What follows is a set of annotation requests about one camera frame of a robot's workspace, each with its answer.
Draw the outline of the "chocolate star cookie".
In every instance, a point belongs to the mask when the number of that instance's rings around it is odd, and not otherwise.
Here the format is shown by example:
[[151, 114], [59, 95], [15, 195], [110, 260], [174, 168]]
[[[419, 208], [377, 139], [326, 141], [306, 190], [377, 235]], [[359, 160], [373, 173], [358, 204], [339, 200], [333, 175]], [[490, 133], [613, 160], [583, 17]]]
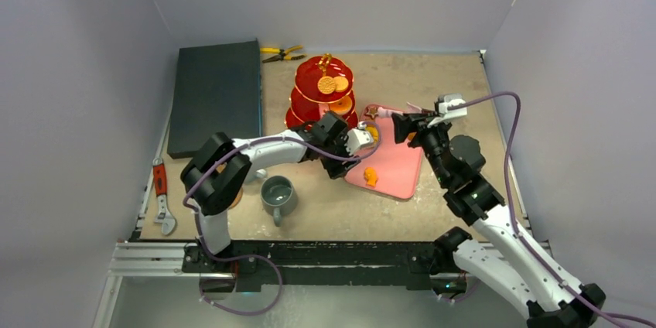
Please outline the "chocolate star cookie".
[[370, 104], [364, 109], [363, 116], [366, 119], [373, 121], [378, 116], [378, 109], [379, 107], [377, 105]]

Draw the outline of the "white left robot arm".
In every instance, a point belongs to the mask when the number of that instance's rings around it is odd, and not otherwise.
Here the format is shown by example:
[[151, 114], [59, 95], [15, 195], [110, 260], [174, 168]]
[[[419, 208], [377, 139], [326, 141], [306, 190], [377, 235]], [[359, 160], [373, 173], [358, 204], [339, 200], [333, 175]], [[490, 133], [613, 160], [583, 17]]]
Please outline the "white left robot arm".
[[183, 206], [194, 213], [204, 249], [201, 264], [210, 272], [228, 268], [231, 244], [227, 211], [242, 186], [263, 169], [318, 159], [329, 178], [337, 179], [356, 164], [359, 151], [374, 145], [374, 137], [361, 122], [351, 128], [329, 111], [320, 120], [259, 138], [230, 138], [213, 134], [180, 174], [186, 194]]

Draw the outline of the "round yellow cracker top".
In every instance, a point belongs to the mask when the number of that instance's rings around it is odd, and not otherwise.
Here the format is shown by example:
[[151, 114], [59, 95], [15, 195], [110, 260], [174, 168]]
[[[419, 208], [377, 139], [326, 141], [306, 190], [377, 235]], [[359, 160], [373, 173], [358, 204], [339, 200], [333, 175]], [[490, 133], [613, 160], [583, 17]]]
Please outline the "round yellow cracker top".
[[318, 79], [316, 86], [321, 94], [332, 94], [337, 89], [336, 82], [331, 76], [321, 77]]

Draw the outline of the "yellow glazed donut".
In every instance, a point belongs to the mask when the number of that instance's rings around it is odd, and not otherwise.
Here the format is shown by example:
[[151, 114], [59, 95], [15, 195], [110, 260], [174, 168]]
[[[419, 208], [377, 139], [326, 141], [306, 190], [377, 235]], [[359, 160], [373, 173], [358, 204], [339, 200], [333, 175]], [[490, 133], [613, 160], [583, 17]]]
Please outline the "yellow glazed donut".
[[378, 144], [380, 141], [380, 132], [378, 130], [378, 127], [375, 125], [368, 125], [366, 127], [366, 130], [371, 134], [371, 137], [374, 140], [374, 144]]

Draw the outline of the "white ceramic mug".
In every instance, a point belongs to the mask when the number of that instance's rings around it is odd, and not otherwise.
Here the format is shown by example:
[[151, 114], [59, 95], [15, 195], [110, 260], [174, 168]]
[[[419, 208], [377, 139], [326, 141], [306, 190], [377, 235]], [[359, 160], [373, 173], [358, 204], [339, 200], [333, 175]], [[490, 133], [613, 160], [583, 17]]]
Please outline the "white ceramic mug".
[[244, 179], [244, 184], [249, 184], [258, 179], [265, 179], [267, 176], [266, 169], [251, 169]]

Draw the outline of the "round yellow cracker bottom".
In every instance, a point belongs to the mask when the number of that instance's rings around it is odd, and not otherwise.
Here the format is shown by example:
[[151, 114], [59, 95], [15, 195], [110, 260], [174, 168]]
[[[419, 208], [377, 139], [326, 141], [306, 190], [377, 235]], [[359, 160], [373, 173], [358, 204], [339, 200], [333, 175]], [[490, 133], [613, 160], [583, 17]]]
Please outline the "round yellow cracker bottom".
[[335, 85], [334, 90], [336, 92], [344, 92], [348, 89], [349, 87], [349, 80], [346, 77], [334, 77], [333, 82]]

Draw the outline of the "orange glazed donut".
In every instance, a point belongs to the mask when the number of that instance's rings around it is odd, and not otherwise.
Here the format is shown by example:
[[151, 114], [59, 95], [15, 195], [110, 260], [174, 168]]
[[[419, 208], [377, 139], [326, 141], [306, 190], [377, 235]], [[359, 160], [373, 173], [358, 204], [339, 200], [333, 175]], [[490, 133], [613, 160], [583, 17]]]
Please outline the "orange glazed donut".
[[338, 101], [329, 104], [329, 110], [338, 115], [346, 115], [351, 113], [353, 107], [354, 102], [348, 96], [342, 97]]

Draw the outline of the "fish shaped yellow cookie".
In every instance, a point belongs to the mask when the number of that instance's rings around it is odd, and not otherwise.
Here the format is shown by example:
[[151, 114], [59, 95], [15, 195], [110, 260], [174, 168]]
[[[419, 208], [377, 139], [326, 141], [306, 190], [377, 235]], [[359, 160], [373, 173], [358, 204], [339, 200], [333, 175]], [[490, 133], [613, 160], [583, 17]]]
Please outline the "fish shaped yellow cookie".
[[378, 174], [373, 167], [366, 167], [363, 172], [365, 184], [370, 187], [376, 187], [378, 182]]

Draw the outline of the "round yellow cracker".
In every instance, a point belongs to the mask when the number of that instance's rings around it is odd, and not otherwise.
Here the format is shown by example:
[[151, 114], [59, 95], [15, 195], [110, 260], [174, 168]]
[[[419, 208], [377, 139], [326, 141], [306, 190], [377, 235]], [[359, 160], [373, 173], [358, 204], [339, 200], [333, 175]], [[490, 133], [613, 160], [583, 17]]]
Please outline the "round yellow cracker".
[[337, 89], [336, 82], [331, 76], [321, 77], [318, 79], [316, 86], [321, 94], [332, 94]]
[[334, 77], [333, 82], [335, 85], [334, 90], [336, 92], [344, 92], [348, 89], [349, 87], [349, 80], [346, 77]]

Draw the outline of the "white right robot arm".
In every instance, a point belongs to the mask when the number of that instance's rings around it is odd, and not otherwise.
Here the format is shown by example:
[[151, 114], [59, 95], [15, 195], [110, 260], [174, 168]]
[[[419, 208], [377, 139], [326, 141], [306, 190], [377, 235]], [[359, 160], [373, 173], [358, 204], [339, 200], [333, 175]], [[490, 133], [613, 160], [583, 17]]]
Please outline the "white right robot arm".
[[482, 175], [486, 159], [468, 135], [449, 137], [435, 113], [393, 114], [395, 142], [422, 148], [448, 208], [499, 251], [489, 255], [454, 227], [435, 240], [434, 262], [469, 272], [508, 301], [529, 327], [588, 327], [606, 300], [596, 284], [566, 272], [518, 223], [514, 211]]

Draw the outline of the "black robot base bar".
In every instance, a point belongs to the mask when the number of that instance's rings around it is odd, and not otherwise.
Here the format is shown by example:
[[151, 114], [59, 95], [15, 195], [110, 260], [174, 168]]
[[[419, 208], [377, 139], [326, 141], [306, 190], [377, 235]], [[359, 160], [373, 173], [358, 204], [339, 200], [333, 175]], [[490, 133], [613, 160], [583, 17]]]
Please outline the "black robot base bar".
[[239, 292], [265, 284], [401, 286], [429, 290], [431, 277], [459, 271], [454, 252], [472, 236], [453, 227], [434, 241], [233, 241], [211, 257], [185, 247], [182, 271], [204, 278], [226, 274]]

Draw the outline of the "grey ceramic mug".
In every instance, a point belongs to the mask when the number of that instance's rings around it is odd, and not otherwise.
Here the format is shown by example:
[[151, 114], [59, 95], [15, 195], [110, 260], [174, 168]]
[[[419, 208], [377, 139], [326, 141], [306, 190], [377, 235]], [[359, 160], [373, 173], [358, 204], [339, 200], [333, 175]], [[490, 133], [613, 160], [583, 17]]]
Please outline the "grey ceramic mug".
[[284, 217], [290, 215], [299, 202], [295, 187], [284, 176], [267, 178], [261, 185], [260, 199], [276, 227], [282, 226]]

